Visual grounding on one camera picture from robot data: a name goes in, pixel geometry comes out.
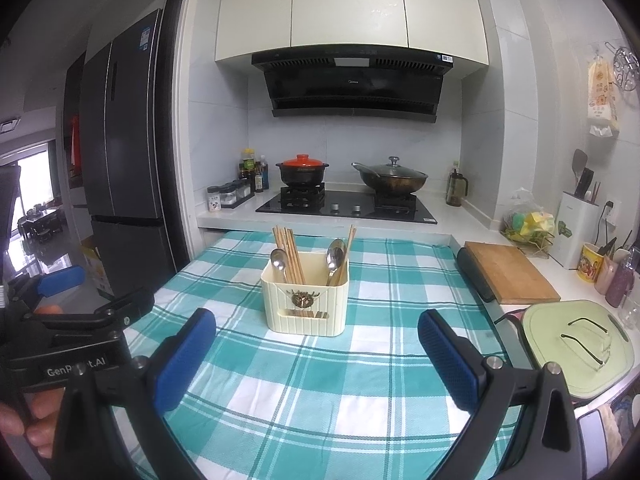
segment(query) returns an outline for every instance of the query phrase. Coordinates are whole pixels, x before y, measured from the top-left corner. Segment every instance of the refrigerator handle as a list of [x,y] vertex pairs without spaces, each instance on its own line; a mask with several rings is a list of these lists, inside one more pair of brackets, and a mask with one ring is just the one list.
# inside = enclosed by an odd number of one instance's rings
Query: refrigerator handle
[[118,74],[118,62],[113,63],[113,70],[111,71],[111,101],[116,99],[116,76]]

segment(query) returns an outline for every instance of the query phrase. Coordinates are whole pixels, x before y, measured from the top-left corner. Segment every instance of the gray refrigerator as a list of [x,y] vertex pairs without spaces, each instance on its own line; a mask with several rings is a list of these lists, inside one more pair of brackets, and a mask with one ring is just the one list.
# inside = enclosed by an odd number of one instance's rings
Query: gray refrigerator
[[116,296],[141,286],[155,292],[177,271],[156,164],[160,23],[158,9],[95,54],[82,72],[82,179],[94,241]]

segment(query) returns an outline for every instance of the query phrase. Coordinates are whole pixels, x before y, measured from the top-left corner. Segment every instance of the range hood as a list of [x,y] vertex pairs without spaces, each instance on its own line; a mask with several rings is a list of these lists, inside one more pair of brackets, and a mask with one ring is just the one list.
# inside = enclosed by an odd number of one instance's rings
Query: range hood
[[350,115],[434,123],[453,58],[399,46],[326,44],[256,52],[273,115]]

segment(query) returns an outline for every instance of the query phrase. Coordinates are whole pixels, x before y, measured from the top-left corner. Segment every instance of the blue gripper pad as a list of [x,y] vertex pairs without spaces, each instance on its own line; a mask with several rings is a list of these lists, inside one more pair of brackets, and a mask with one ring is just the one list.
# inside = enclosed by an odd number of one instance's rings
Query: blue gripper pad
[[38,294],[48,298],[73,286],[82,285],[82,283],[84,283],[84,269],[74,265],[51,274],[45,274],[38,284]]
[[420,314],[418,339],[456,406],[473,413],[486,381],[480,352],[456,335],[436,310]]
[[216,338],[216,317],[198,308],[176,335],[166,338],[151,356],[148,381],[156,411],[178,407]]

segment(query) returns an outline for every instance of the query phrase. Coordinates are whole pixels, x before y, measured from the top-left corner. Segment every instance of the upper cabinet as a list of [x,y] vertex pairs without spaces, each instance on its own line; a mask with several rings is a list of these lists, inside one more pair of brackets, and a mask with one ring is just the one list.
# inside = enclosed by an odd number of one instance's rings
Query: upper cabinet
[[291,46],[408,46],[403,0],[293,0]]
[[447,54],[454,57],[449,74],[458,78],[488,65],[478,0],[221,2],[216,60],[331,43],[408,46]]
[[216,60],[291,45],[291,0],[222,0]]
[[410,47],[489,64],[478,0],[404,0],[404,6]]

